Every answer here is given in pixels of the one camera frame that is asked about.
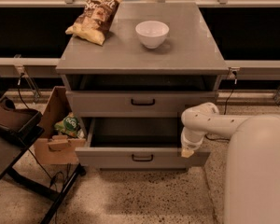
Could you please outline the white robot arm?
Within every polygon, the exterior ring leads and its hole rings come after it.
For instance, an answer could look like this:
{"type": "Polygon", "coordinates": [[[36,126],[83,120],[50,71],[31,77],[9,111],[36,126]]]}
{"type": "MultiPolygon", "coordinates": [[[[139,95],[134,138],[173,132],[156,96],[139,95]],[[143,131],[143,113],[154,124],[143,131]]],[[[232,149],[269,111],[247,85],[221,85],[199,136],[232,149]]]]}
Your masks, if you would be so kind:
{"type": "Polygon", "coordinates": [[[224,224],[280,224],[280,115],[221,115],[216,105],[204,103],[186,109],[181,121],[184,157],[209,133],[230,140],[224,224]]]}

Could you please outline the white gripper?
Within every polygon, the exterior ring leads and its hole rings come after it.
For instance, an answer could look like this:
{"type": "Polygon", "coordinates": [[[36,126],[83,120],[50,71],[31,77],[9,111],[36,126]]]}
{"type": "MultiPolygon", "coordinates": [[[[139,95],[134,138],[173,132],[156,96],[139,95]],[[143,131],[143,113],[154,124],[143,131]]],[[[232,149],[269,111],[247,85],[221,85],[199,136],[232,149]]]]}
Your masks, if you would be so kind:
{"type": "Polygon", "coordinates": [[[183,158],[189,158],[194,154],[193,150],[197,150],[203,143],[203,133],[195,132],[186,127],[183,128],[181,133],[181,145],[185,148],[181,151],[183,158]]]}

